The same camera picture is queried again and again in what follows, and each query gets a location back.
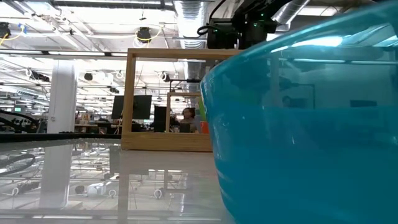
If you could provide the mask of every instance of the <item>white pillar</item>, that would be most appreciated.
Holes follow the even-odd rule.
[[[48,133],[73,131],[77,79],[74,61],[55,61],[50,90]],[[40,208],[63,208],[67,205],[72,149],[72,145],[45,149]]]
[[[72,60],[55,61],[52,70],[47,133],[73,131],[78,72]]]

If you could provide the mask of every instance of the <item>blue plastic bowl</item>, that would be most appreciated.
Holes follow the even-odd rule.
[[[398,223],[393,2],[245,50],[201,92],[238,223]]]

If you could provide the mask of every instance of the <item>black monitor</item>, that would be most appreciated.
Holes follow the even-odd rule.
[[[112,119],[121,118],[123,111],[124,96],[115,96],[113,100]],[[134,96],[134,104],[132,106],[133,119],[149,119],[150,105],[152,103],[152,95]]]
[[[163,122],[166,123],[166,113],[167,113],[167,107],[165,106],[155,106],[155,118],[154,122]]]

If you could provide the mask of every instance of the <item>desk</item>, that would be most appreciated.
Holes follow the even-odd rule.
[[[98,129],[99,124],[75,124],[75,132],[79,132],[79,133],[92,133],[91,130],[92,129]],[[110,124],[112,129],[116,129],[118,128],[117,124]]]
[[[75,128],[97,128],[98,124],[75,124]],[[112,124],[112,128],[117,128],[117,124]]]

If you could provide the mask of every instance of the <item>orange object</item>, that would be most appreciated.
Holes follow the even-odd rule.
[[[200,128],[202,134],[208,134],[209,133],[209,124],[207,121],[200,121]]]

